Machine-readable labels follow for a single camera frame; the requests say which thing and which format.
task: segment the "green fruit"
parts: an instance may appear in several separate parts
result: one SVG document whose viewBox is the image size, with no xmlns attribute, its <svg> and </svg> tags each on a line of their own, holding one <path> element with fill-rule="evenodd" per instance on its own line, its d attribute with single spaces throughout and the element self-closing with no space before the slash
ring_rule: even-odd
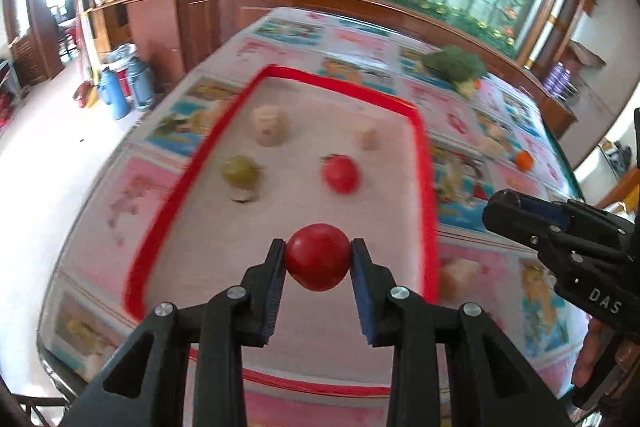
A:
<svg viewBox="0 0 640 427">
<path fill-rule="evenodd" d="M 223 163 L 222 177 L 232 187 L 253 190 L 260 179 L 260 167 L 247 156 L 233 156 Z"/>
</svg>

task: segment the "cabinet door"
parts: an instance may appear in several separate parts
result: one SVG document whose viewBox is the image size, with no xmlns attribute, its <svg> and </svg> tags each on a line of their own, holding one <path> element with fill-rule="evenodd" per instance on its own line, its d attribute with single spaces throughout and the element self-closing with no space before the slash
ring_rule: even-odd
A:
<svg viewBox="0 0 640 427">
<path fill-rule="evenodd" d="M 127 4 L 129 30 L 138 56 L 166 91 L 185 75 L 175 0 L 140 0 Z"/>
<path fill-rule="evenodd" d="M 218 0 L 178 0 L 178 20 L 184 65 L 191 70 L 220 47 Z"/>
</svg>

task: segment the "tiled floor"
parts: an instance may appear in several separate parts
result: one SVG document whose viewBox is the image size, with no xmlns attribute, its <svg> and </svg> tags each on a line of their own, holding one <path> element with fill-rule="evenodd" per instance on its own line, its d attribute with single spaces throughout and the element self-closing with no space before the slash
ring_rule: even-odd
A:
<svg viewBox="0 0 640 427">
<path fill-rule="evenodd" d="M 36 86 L 0 137 L 0 373 L 14 393 L 58 394 L 35 349 L 40 304 L 94 176 L 140 116 L 80 109 L 79 68 Z"/>
</svg>

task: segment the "floor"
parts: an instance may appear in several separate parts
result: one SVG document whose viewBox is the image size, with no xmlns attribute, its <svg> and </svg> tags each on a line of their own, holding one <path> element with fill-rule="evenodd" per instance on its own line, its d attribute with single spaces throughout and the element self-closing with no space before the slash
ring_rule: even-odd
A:
<svg viewBox="0 0 640 427">
<path fill-rule="evenodd" d="M 94 176 L 140 117 L 80 109 L 81 81 L 74 60 L 31 90 L 0 137 L 0 373 L 13 393 L 58 395 L 35 349 L 40 305 Z"/>
</svg>

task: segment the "wooden counter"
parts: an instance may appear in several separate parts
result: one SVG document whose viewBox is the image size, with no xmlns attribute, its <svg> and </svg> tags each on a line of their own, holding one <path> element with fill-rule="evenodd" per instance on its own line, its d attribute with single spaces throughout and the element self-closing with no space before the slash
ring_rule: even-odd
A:
<svg viewBox="0 0 640 427">
<path fill-rule="evenodd" d="M 126 6 L 140 57 L 168 89 L 241 29 L 287 6 L 360 19 L 439 47 L 460 46 L 478 54 L 490 73 L 528 93 L 556 137 L 576 120 L 513 60 L 452 26 L 380 0 L 120 0 L 96 10 L 115 4 Z"/>
</svg>

